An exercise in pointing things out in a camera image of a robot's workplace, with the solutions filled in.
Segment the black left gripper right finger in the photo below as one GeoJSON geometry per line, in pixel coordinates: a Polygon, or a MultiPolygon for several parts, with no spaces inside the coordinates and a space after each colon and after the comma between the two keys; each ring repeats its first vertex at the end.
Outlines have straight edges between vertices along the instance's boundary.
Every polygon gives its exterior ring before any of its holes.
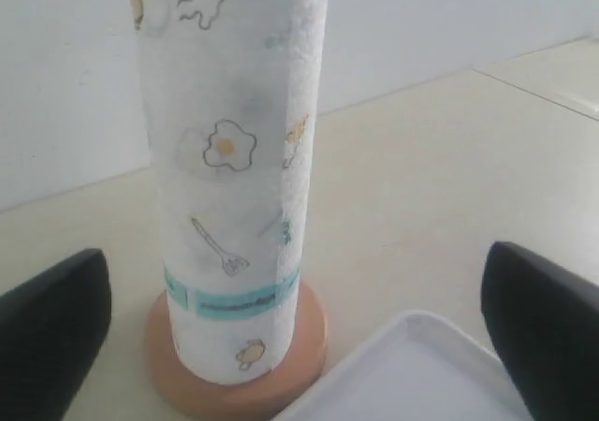
{"type": "Polygon", "coordinates": [[[598,287],[496,241],[480,307],[492,346],[535,420],[598,417],[598,287]]]}

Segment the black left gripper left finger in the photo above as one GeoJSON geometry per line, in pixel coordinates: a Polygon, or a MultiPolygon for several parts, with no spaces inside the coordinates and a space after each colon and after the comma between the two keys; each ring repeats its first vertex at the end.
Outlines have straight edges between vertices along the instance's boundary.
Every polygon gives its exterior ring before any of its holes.
{"type": "Polygon", "coordinates": [[[85,249],[1,296],[1,417],[61,420],[111,324],[106,257],[85,249]]]}

